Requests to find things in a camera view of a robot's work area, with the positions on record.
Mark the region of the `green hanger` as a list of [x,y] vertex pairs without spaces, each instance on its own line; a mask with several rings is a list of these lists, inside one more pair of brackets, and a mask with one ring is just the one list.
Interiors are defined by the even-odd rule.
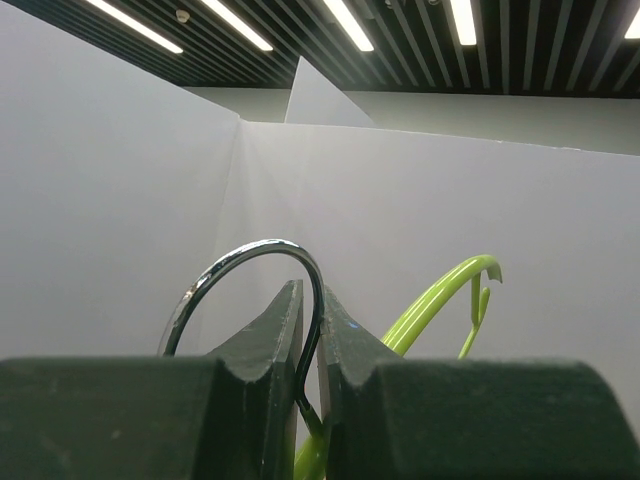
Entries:
[[[242,245],[220,257],[198,277],[176,305],[164,329],[157,354],[159,356],[175,354],[191,315],[219,280],[242,263],[267,254],[284,254],[296,259],[310,278],[314,295],[312,318],[296,367],[294,387],[294,399],[310,435],[295,454],[294,477],[324,479],[329,435],[323,431],[324,425],[306,397],[305,382],[320,338],[320,327],[325,314],[326,288],[317,262],[303,247],[285,239],[263,239]],[[481,286],[483,272],[486,272],[491,280],[502,280],[502,271],[497,259],[488,254],[473,256],[453,267],[408,307],[382,337],[382,343],[394,353],[400,356],[405,355],[451,297],[466,283],[470,283],[472,326],[458,354],[459,358],[466,357],[483,323],[491,295],[489,288]]]

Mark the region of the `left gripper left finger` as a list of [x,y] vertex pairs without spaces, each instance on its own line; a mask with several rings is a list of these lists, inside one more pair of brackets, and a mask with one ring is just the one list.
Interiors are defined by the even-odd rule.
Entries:
[[289,479],[303,284],[211,352],[1,364],[5,479]]

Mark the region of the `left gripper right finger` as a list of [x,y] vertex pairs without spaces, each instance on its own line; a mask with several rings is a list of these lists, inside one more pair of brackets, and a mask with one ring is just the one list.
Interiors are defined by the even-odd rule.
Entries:
[[325,295],[330,479],[635,479],[610,386],[575,361],[405,359]]

